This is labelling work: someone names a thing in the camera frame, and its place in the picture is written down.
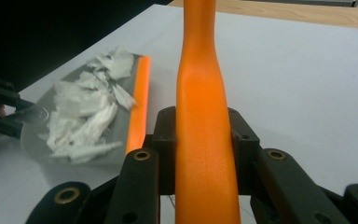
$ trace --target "table surface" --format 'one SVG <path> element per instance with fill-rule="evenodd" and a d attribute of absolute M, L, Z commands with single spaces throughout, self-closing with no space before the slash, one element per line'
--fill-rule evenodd
<path fill-rule="evenodd" d="M 21 98 L 36 102 L 54 81 L 121 46 L 152 58 L 152 133 L 159 110 L 175 102 L 182 35 L 181 8 L 152 6 L 22 91 Z M 358 183 L 358 29 L 217 13 L 215 41 L 228 105 L 244 116 L 262 147 L 290 153 L 316 183 L 336 193 Z M 0 224 L 24 223 L 57 184 L 81 181 L 93 189 L 119 170 L 40 165 L 21 152 L 19 141 L 1 137 Z M 161 202 L 161 223 L 173 223 L 170 201 Z M 249 198 L 240 202 L 243 223 L 255 223 Z"/>
<path fill-rule="evenodd" d="M 170 3 L 170 6 L 182 7 L 183 0 L 174 0 Z M 358 28 L 358 7 L 324 7 L 238 0 L 217 0 L 216 10 L 231 14 Z"/>

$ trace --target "metal ring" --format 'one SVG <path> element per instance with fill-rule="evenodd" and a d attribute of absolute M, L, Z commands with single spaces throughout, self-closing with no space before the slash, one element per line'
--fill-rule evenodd
<path fill-rule="evenodd" d="M 150 158 L 150 153 L 148 151 L 139 151 L 133 155 L 133 158 L 137 161 L 145 161 Z"/>
<path fill-rule="evenodd" d="M 275 161 L 284 161 L 284 159 L 286 159 L 286 156 L 277 150 L 268 151 L 267 154 L 270 158 L 272 158 Z"/>
<path fill-rule="evenodd" d="M 72 193 L 69 197 L 62 197 L 66 192 Z M 80 190 L 75 187 L 69 187 L 66 189 L 60 190 L 54 197 L 54 202 L 59 204 L 71 203 L 80 195 Z"/>

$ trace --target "orange handle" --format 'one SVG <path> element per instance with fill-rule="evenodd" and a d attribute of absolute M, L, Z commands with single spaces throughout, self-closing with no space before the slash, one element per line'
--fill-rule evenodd
<path fill-rule="evenodd" d="M 215 0 L 185 0 L 176 99 L 176 223 L 241 223 Z"/>
<path fill-rule="evenodd" d="M 151 59 L 148 56 L 140 57 L 138 61 L 133 91 L 133 99 L 136 105 L 131 110 L 126 154 L 141 148 L 145 140 L 150 63 Z"/>

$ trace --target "orange rod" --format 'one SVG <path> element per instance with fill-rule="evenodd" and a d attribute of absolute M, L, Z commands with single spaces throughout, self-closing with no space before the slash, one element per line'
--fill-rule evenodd
<path fill-rule="evenodd" d="M 241 223 L 215 0 L 185 0 L 176 99 L 176 223 Z"/>
<path fill-rule="evenodd" d="M 140 57 L 138 61 L 138 69 L 133 91 L 133 98 L 136 105 L 131 110 L 126 154 L 141 148 L 145 140 L 150 62 L 150 57 Z"/>

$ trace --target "bolt hole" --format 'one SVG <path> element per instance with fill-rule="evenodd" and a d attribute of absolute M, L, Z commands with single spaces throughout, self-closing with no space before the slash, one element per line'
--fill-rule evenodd
<path fill-rule="evenodd" d="M 150 153 L 147 151 L 139 151 L 139 152 L 135 153 L 134 158 L 137 161 L 145 161 L 150 158 Z"/>
<path fill-rule="evenodd" d="M 331 221 L 330 217 L 328 217 L 325 214 L 317 212 L 317 213 L 315 213 L 314 216 L 315 216 L 316 220 L 318 220 L 322 224 L 331 224 L 331 223 L 333 223 Z"/>
<path fill-rule="evenodd" d="M 75 193 L 72 190 L 68 190 L 60 195 L 61 200 L 68 200 L 72 198 L 75 195 Z"/>
<path fill-rule="evenodd" d="M 286 156 L 280 151 L 269 151 L 268 156 L 276 161 L 283 161 L 284 159 L 286 159 Z"/>
<path fill-rule="evenodd" d="M 54 202 L 59 204 L 71 203 L 80 195 L 80 190 L 70 187 L 60 190 L 54 197 Z"/>
<path fill-rule="evenodd" d="M 134 212 L 126 213 L 126 214 L 123 216 L 123 222 L 124 222 L 124 223 L 133 223 L 133 222 L 136 221 L 136 219 L 138 219 L 138 216 L 137 216 L 136 213 L 134 213 Z"/>

